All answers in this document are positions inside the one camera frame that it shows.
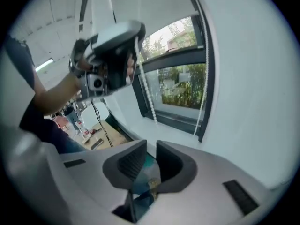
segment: hand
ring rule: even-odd
[[[135,65],[135,61],[132,58],[132,54],[130,54],[128,61],[127,61],[127,76],[130,76],[133,74],[134,72],[134,65]],[[92,69],[92,66],[82,57],[79,62],[78,62],[78,66],[86,71],[89,71]]]

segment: camera lens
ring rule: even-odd
[[[101,87],[101,85],[102,85],[102,82],[101,82],[100,79],[96,79],[96,80],[94,81],[94,87],[95,87],[95,88],[99,88],[99,87]]]

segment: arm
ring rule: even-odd
[[[57,112],[79,90],[79,80],[73,74],[68,74],[59,84],[46,91],[35,69],[33,73],[36,92],[33,102],[44,115]]]

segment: tree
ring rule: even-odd
[[[163,70],[162,70],[162,69],[160,69],[160,70],[158,71],[158,81],[159,81],[160,83],[164,84],[164,73],[163,73]]]
[[[168,75],[169,75],[169,79],[175,81],[175,84],[179,82],[179,70],[176,67],[170,68]]]
[[[146,59],[153,58],[165,53],[165,48],[161,44],[162,39],[162,36],[160,36],[158,40],[155,40],[154,43],[151,44],[150,37],[145,38],[142,47]]]
[[[162,93],[162,101],[164,104],[183,106],[199,109],[204,94],[204,82],[206,73],[206,64],[187,65],[191,79],[189,82],[180,82],[178,88],[182,88],[182,92],[177,95],[167,95]],[[179,71],[169,72],[169,76],[173,78],[179,75]]]
[[[190,17],[181,19],[180,22],[183,24],[184,31],[179,32],[177,23],[168,25],[168,28],[173,36],[173,41],[176,43],[177,48],[183,48],[188,46],[196,45],[196,36],[192,19]]]

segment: table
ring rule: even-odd
[[[122,134],[120,134],[117,130],[115,130],[113,127],[111,127],[106,121],[102,120],[101,123],[104,126],[113,146],[119,146],[123,143],[128,142],[127,139]],[[101,127],[100,123],[97,123],[92,128],[97,130],[102,127]],[[107,137],[105,136],[103,129],[101,131],[98,131],[95,134],[93,134],[92,137],[85,144],[83,144],[83,147],[91,150],[92,145],[94,145],[97,142],[97,139],[98,140],[102,139],[103,143],[101,145],[99,145],[95,150],[101,150],[101,149],[106,149],[106,148],[111,147],[108,142]]]

